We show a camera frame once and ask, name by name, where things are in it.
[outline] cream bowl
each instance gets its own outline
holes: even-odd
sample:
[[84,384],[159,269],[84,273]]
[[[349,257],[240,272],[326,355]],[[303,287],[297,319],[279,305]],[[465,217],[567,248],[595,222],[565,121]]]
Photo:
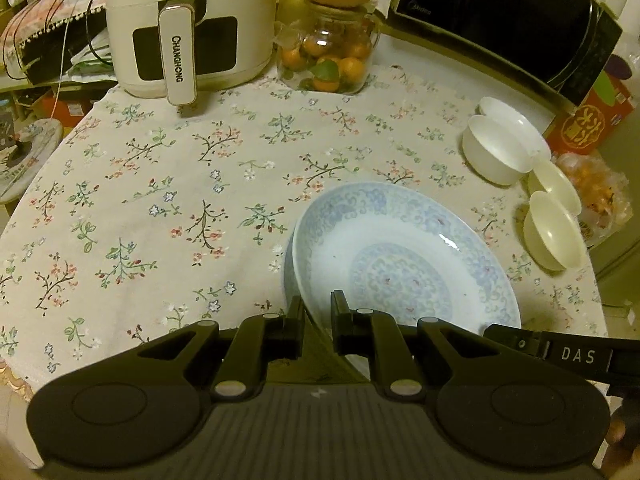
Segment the cream bowl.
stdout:
[[500,186],[515,184],[532,168],[532,158],[513,132],[484,115],[469,119],[462,151],[474,170]]
[[524,219],[524,241],[531,257],[545,269],[576,269],[584,265],[586,247],[578,222],[545,191],[531,195]]
[[566,175],[550,160],[537,157],[529,173],[529,193],[546,191],[556,197],[569,213],[578,216],[582,211],[580,196]]
[[524,145],[530,156],[542,156],[546,160],[551,159],[551,149],[545,138],[529,120],[510,107],[507,103],[495,97],[483,97],[480,99],[478,109],[481,114],[504,124],[514,130],[518,140]]

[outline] jar lid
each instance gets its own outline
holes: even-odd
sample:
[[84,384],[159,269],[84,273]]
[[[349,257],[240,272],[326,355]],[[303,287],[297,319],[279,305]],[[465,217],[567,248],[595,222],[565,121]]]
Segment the jar lid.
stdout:
[[321,16],[331,18],[332,20],[340,20],[343,22],[355,22],[357,20],[360,20],[367,13],[367,9],[364,6],[343,9],[316,4],[315,2],[311,2],[309,0],[306,1],[306,4],[313,12],[316,12]]

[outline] microwave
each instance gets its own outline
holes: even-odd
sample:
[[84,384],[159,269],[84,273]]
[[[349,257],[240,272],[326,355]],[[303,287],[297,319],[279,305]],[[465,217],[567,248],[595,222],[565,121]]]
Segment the microwave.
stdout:
[[575,106],[622,33],[597,0],[392,0],[391,9],[498,58]]

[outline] ridged gray surface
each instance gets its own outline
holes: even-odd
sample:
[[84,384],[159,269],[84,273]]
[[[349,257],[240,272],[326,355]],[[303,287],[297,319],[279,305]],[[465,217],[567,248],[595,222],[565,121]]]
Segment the ridged gray surface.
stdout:
[[597,480],[590,466],[506,472],[449,446],[418,406],[383,399],[370,384],[270,384],[257,399],[215,409],[172,455],[120,471],[49,463],[52,480]]

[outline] floral pattern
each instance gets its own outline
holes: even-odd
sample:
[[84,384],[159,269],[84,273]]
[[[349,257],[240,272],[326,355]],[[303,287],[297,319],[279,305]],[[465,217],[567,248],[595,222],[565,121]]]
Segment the floral pattern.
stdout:
[[341,96],[291,91],[269,72],[181,110],[111,89],[0,238],[0,359],[38,389],[203,318],[230,328],[283,312],[297,219],[363,180],[460,216],[500,261],[527,328],[605,335],[591,266],[545,273],[518,234],[524,190],[466,167],[458,137],[476,102],[445,85],[373,67],[364,90]]

